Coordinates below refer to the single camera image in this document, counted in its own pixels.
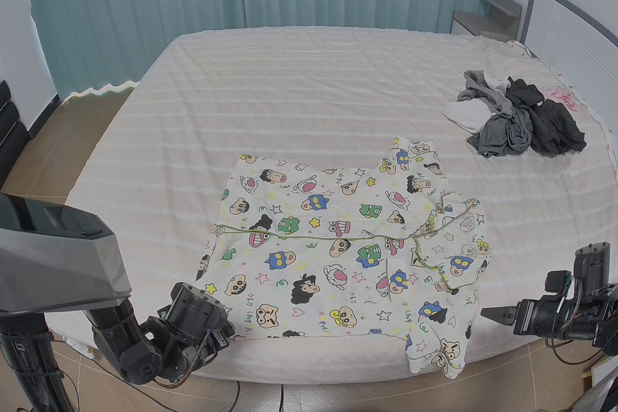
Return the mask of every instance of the cartoon woman with black hair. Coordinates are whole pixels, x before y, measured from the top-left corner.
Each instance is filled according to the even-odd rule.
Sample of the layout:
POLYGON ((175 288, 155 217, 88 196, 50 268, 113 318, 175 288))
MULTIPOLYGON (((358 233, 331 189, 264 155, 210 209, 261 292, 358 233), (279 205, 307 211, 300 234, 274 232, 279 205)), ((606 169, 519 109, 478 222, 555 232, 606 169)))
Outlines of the cartoon woman with black hair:
POLYGON ((320 291, 320 287, 315 284, 315 275, 307 276, 306 274, 294 283, 292 289, 292 304, 306 304, 313 297, 314 293, 320 291))

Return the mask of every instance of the nightstand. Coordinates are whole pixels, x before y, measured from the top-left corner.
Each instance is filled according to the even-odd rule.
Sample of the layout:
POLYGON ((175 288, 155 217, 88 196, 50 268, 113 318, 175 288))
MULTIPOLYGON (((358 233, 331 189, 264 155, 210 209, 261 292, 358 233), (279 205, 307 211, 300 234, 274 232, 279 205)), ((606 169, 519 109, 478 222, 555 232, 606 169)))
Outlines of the nightstand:
POLYGON ((456 10, 453 13, 451 34, 487 36, 499 41, 517 38, 521 5, 514 0, 481 0, 489 6, 489 14, 475 14, 456 10))

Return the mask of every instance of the striped bed sheet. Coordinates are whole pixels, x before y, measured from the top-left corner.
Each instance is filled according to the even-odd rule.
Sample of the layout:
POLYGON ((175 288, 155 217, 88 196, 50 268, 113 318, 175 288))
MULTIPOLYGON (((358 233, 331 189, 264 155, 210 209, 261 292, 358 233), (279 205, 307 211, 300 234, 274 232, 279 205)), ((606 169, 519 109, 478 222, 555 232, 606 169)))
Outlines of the striped bed sheet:
MULTIPOLYGON (((393 135, 433 141, 453 187, 486 210, 493 261, 479 281, 480 306, 539 298, 546 272, 572 269, 576 248, 617 239, 618 185, 606 138, 579 105, 573 115, 586 133, 583 153, 479 156, 441 114, 470 69, 560 85, 541 60, 485 37, 329 27, 181 36, 120 109, 67 204, 94 212, 116 233, 144 321, 169 303, 176 281, 195 279, 240 153, 317 169, 369 168, 393 135)), ((49 314, 48 322, 93 345, 84 315, 49 314)), ((477 315, 466 361, 530 341, 477 315)), ((410 372, 399 339, 363 335, 237 340, 201 374, 310 384, 410 372)))

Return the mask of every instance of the mattress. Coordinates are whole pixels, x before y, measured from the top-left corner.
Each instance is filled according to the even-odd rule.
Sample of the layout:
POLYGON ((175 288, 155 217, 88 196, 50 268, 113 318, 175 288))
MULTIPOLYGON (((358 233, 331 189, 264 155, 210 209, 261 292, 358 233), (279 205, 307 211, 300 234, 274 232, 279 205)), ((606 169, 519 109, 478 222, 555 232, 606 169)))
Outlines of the mattress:
MULTIPOLYGON (((486 210, 493 261, 480 305, 540 298, 546 272, 572 269, 574 251, 618 234, 618 185, 603 130, 573 111, 588 143, 555 158, 528 151, 485 159, 441 109, 465 70, 559 80, 516 44, 485 37, 364 28, 260 28, 176 38, 101 138, 67 204, 116 233, 138 321, 195 280, 221 192, 239 154, 317 169, 375 167, 393 135, 434 141, 459 193, 486 210)), ((610 279, 617 264, 611 261, 610 279)), ((93 345, 80 313, 49 314, 52 329, 93 345)), ((466 362, 530 342, 477 315, 466 362)), ((410 375, 387 335, 237 340, 197 374, 288 384, 369 382, 410 375)))

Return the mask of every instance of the dark gray garment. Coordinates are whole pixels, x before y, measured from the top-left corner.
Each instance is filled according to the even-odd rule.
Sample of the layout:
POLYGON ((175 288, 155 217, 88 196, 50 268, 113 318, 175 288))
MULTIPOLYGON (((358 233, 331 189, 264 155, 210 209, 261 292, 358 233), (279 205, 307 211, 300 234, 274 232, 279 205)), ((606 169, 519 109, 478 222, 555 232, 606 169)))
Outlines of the dark gray garment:
POLYGON ((513 103, 501 92, 491 89, 485 82, 482 70, 467 70, 465 77, 465 89, 457 95, 457 101, 466 101, 475 98, 487 98, 490 111, 497 114, 512 115, 513 103))
POLYGON ((485 158, 523 153, 531 140, 530 115, 517 107, 513 108, 512 115, 492 115, 478 134, 468 138, 468 142, 485 158))

